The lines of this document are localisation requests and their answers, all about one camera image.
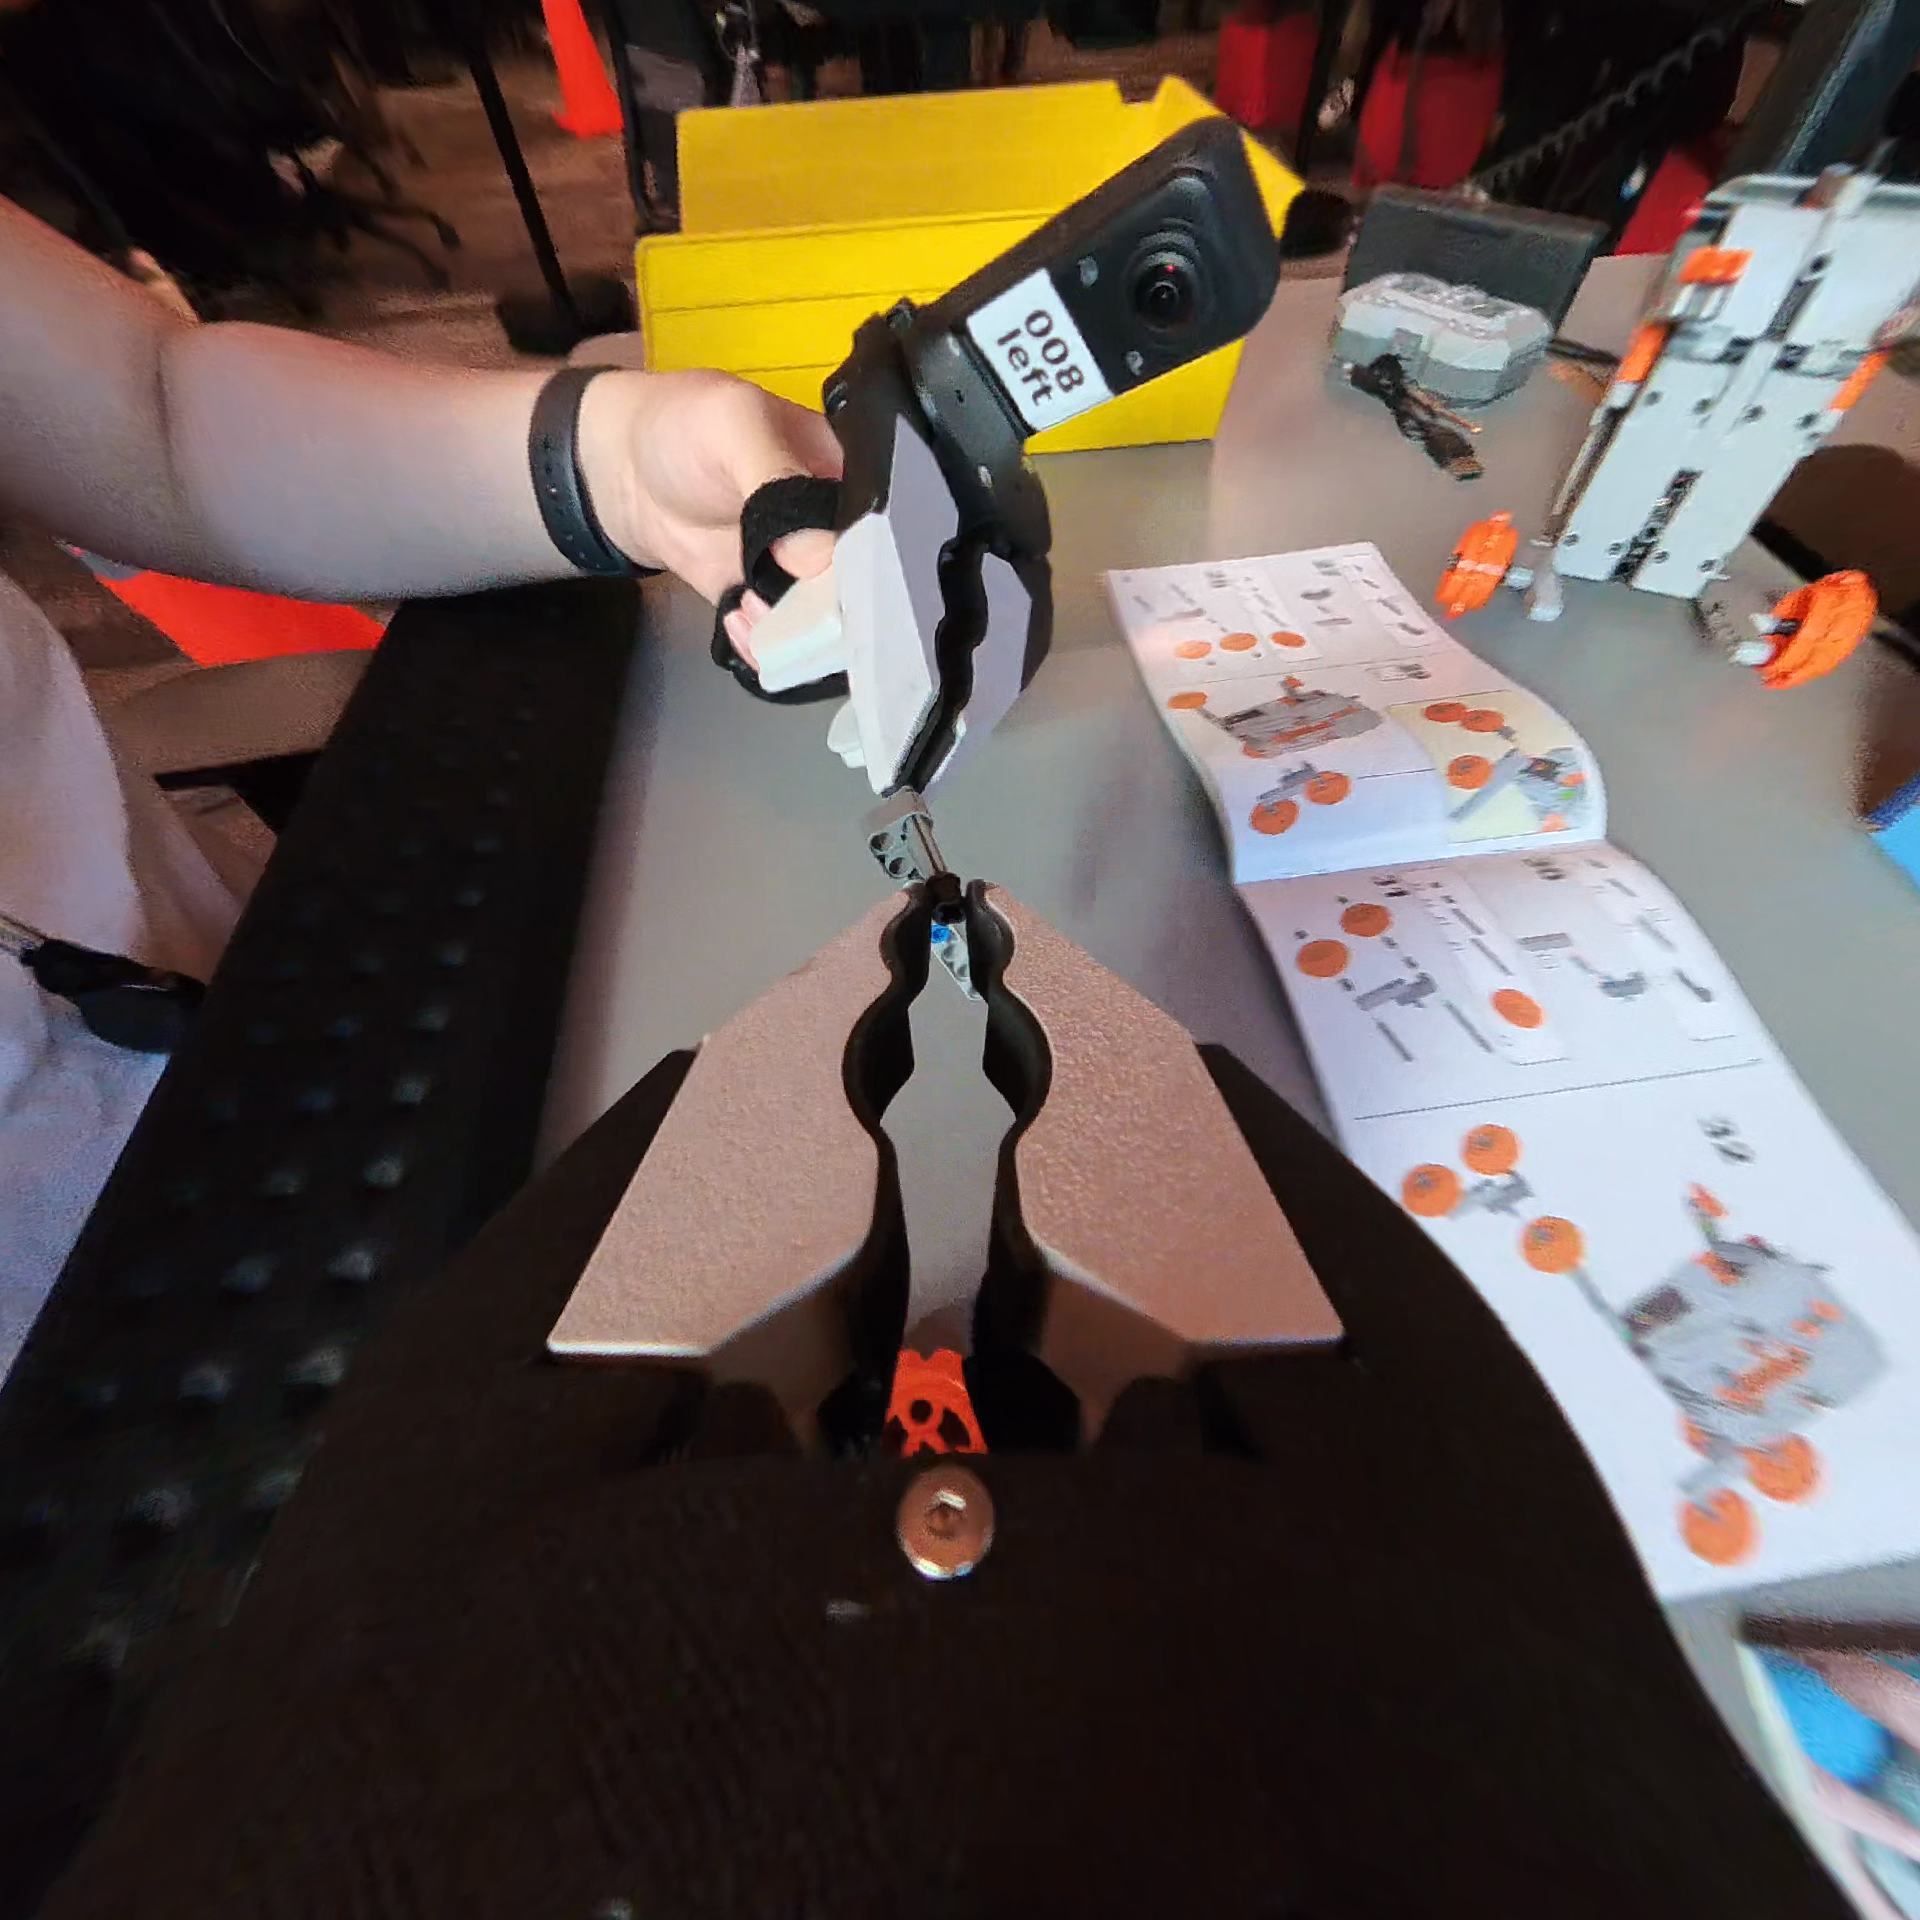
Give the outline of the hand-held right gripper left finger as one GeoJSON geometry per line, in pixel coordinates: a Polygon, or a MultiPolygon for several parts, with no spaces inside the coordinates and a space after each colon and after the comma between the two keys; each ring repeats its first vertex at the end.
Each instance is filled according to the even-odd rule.
{"type": "Polygon", "coordinates": [[[905,1207],[882,1127],[914,1069],[920,899],[894,894],[712,1030],[548,1350],[760,1385],[852,1443],[892,1394],[905,1207]]]}

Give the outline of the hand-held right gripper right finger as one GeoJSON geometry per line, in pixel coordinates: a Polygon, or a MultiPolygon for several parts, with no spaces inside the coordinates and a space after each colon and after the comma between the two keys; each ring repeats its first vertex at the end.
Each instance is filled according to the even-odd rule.
{"type": "Polygon", "coordinates": [[[1146,1378],[1333,1349],[1338,1313],[1194,1035],[1011,894],[969,894],[1013,1127],[964,1362],[990,1443],[1086,1443],[1146,1378]]]}

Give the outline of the grey beam with blue pin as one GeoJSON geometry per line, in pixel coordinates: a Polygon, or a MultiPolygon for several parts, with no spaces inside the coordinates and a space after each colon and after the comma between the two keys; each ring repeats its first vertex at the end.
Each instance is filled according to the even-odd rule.
{"type": "Polygon", "coordinates": [[[886,881],[924,895],[929,954],[946,970],[954,986],[977,1001],[968,890],[939,853],[924,796],[913,787],[901,787],[874,809],[865,831],[868,853],[886,881]]]}

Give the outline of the yellow plastic parts bin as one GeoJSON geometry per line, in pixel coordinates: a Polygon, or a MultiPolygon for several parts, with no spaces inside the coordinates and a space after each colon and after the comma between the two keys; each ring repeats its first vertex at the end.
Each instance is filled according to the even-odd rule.
{"type": "Polygon", "coordinates": [[[868,315],[933,299],[1216,108],[1177,78],[678,116],[681,228],[636,247],[644,369],[819,407],[868,315]]]}

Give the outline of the orange toy wheel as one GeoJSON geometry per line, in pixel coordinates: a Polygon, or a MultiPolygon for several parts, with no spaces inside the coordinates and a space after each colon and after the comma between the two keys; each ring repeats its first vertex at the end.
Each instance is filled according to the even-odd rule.
{"type": "Polygon", "coordinates": [[[987,1454],[969,1394],[968,1358],[955,1349],[901,1349],[881,1429],[881,1452],[987,1454]]]}

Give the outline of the instruction booklet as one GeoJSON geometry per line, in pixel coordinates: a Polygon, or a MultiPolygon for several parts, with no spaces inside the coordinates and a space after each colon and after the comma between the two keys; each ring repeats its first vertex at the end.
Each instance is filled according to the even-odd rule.
{"type": "Polygon", "coordinates": [[[1106,573],[1348,1157],[1517,1339],[1656,1594],[1916,1556],[1916,1235],[1589,746],[1371,543],[1106,573]]]}

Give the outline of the person's left forearm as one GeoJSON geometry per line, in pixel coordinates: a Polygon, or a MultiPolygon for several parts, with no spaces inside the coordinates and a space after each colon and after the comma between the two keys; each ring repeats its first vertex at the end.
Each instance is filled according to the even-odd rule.
{"type": "Polygon", "coordinates": [[[538,507],[541,373],[194,324],[2,206],[2,507],[113,563],[310,601],[571,577],[538,507]]]}

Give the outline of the person's left hand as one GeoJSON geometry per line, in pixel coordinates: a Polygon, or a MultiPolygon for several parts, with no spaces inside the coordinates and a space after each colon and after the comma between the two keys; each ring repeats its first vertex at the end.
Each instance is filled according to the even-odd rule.
{"type": "Polygon", "coordinates": [[[745,581],[750,497],[785,478],[836,481],[844,450],[822,417],[747,379],[611,371],[582,388],[578,466],[613,547],[715,607],[745,581]]]}

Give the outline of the red bag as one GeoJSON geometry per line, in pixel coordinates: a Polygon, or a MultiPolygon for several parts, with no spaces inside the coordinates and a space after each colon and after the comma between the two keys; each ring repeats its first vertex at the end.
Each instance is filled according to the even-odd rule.
{"type": "Polygon", "coordinates": [[[1387,45],[1361,105],[1352,178],[1357,188],[1454,188],[1497,119],[1504,51],[1485,55],[1387,45]]]}
{"type": "Polygon", "coordinates": [[[1289,132],[1305,111],[1314,2],[1234,2],[1216,36],[1214,103],[1246,127],[1289,132]]]}

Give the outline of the grey battery box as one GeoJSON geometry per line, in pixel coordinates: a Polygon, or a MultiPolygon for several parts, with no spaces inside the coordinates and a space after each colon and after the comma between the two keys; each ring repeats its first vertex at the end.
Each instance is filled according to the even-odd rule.
{"type": "Polygon", "coordinates": [[[1444,403],[1483,405],[1521,388],[1546,362],[1553,323],[1533,307],[1420,271],[1363,282],[1334,302],[1330,356],[1364,369],[1400,358],[1444,403]]]}

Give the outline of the black box device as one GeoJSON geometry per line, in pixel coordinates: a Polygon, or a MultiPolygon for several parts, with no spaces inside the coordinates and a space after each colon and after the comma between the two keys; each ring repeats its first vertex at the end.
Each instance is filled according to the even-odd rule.
{"type": "Polygon", "coordinates": [[[1380,182],[1363,209],[1341,287],[1416,271],[1562,323],[1605,236],[1602,225],[1566,212],[1380,182]]]}

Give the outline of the black wristband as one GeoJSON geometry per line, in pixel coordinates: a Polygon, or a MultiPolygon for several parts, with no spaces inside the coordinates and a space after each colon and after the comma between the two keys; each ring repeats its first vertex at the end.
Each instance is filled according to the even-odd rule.
{"type": "Polygon", "coordinates": [[[597,516],[586,481],[581,419],[597,378],[613,366],[566,366],[540,388],[529,426],[529,466],[536,503],[552,543],[589,579],[646,581],[661,567],[636,563],[597,516]]]}

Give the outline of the partly built toy robot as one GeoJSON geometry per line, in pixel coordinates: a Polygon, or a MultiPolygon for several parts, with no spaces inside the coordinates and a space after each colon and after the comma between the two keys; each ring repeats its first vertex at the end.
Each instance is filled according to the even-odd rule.
{"type": "Polygon", "coordinates": [[[1731,565],[1788,475],[1916,327],[1918,188],[1877,164],[1739,175],[1690,214],[1540,526],[1477,519],[1436,587],[1448,618],[1523,593],[1558,618],[1568,583],[1691,603],[1768,687],[1835,669],[1882,610],[1858,570],[1768,606],[1731,565]]]}

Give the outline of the orange traffic cone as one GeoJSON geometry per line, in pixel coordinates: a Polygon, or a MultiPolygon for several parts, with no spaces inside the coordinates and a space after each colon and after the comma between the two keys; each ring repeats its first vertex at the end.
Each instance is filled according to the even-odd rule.
{"type": "Polygon", "coordinates": [[[189,583],[169,573],[97,567],[97,579],[197,666],[373,651],[382,619],[361,607],[189,583]]]}
{"type": "Polygon", "coordinates": [[[560,84],[557,127],[578,139],[620,138],[624,114],[588,4],[548,0],[540,9],[560,84]]]}

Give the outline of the person's white shirt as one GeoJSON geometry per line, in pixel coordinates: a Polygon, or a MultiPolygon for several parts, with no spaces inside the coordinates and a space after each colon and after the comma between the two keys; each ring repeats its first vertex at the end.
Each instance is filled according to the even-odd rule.
{"type": "Polygon", "coordinates": [[[125,765],[64,638],[2,581],[2,907],[57,940],[211,980],[251,853],[125,765]]]}

